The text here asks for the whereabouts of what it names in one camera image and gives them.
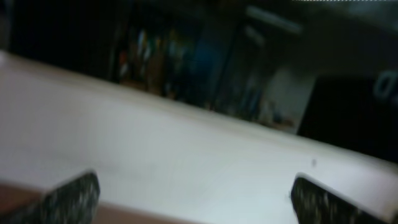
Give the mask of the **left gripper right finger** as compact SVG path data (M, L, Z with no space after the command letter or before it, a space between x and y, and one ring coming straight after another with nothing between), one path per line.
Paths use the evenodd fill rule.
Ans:
M304 176L297 176L290 200L299 224L385 224Z

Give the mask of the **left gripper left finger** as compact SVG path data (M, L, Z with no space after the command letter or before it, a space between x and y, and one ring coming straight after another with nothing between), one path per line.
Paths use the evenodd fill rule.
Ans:
M3 224L90 224L96 214L100 184L86 172L41 196L40 200L1 215Z

